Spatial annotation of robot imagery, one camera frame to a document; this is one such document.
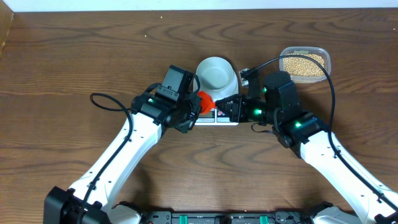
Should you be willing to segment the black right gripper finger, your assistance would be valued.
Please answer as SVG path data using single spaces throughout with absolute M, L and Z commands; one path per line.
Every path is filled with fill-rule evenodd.
M 239 105 L 241 101 L 241 95 L 232 95 L 221 100 L 217 100 L 216 107 L 226 108 L 228 106 L 233 106 L 234 104 Z
M 217 107 L 217 117 L 218 118 L 230 118 L 231 117 L 231 109 Z

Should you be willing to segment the orange plastic measuring scoop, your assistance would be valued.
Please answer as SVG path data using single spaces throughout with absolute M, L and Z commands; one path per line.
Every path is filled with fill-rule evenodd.
M 205 91 L 199 91 L 198 96 L 201 98 L 200 106 L 201 112 L 200 114 L 207 114 L 212 109 L 216 108 L 215 102 L 213 101 L 212 97 L 206 93 Z

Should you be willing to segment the soybeans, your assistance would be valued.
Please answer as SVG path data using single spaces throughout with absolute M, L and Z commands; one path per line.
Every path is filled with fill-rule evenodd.
M 287 57 L 282 59 L 284 71 L 293 76 L 320 77 L 323 71 L 311 60 L 300 57 Z

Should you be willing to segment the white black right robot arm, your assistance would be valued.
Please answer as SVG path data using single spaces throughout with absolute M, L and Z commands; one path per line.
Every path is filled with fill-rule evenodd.
M 329 127 L 302 108 L 286 72 L 265 77 L 262 92 L 216 101 L 232 122 L 271 125 L 279 143 L 314 167 L 354 210 L 361 223 L 397 223 L 397 192 L 378 181 L 337 140 Z

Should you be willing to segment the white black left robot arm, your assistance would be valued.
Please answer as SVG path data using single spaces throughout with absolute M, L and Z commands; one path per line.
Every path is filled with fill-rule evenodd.
M 190 91 L 199 84 L 192 72 L 169 67 L 162 83 L 150 85 L 129 108 L 118 111 L 127 119 L 100 158 L 68 190 L 54 187 L 45 198 L 44 223 L 140 223 L 142 214 L 115 200 L 148 150 L 166 130 L 192 130 L 201 112 L 201 98 Z

